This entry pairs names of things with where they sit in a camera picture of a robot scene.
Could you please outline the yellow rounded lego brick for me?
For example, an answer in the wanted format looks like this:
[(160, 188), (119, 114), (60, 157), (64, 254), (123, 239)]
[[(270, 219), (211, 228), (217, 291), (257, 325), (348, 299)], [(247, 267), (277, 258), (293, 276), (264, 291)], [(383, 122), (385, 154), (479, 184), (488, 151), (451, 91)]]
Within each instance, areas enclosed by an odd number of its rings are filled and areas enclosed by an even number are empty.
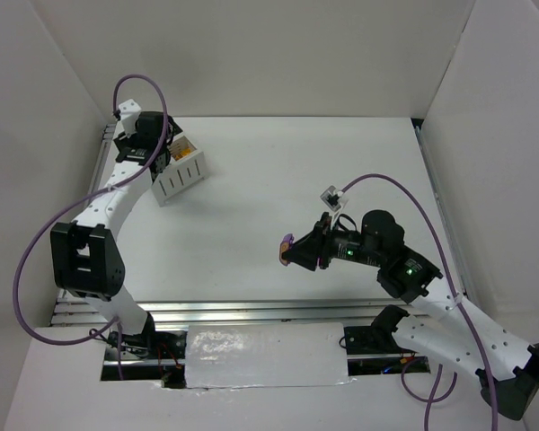
[(181, 149), (180, 151), (176, 151), (172, 153), (172, 157), (175, 161), (179, 161), (180, 159), (188, 156), (192, 153), (192, 150), (188, 148)]

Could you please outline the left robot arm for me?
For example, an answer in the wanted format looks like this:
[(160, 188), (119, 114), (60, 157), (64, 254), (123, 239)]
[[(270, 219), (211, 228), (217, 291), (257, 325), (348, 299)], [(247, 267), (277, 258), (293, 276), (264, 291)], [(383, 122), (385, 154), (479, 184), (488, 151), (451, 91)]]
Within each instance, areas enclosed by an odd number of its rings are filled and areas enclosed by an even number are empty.
[(56, 285), (84, 299), (119, 329), (109, 337), (146, 356), (155, 348), (155, 322), (125, 287), (126, 269), (117, 245), (122, 225), (134, 205), (154, 184), (171, 157), (172, 120), (159, 111), (120, 117), (119, 149), (107, 183), (70, 223), (50, 231)]

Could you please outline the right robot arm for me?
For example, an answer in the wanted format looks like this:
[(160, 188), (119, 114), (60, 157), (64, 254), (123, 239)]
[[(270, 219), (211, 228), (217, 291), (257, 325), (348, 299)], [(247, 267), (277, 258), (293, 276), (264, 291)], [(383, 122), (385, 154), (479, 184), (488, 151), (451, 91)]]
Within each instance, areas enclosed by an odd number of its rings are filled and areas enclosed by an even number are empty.
[(387, 294), (438, 321), (431, 329), (411, 313), (389, 305), (373, 327), (397, 347), (429, 356), (475, 380), (482, 398), (508, 419), (521, 419), (539, 389), (539, 343), (531, 344), (495, 322), (462, 295), (452, 293), (438, 267), (404, 243), (404, 230), (384, 210), (372, 210), (361, 228), (338, 228), (323, 213), (313, 230), (295, 240), (286, 235), (279, 246), (285, 266), (294, 263), (315, 271), (333, 259), (376, 268)]

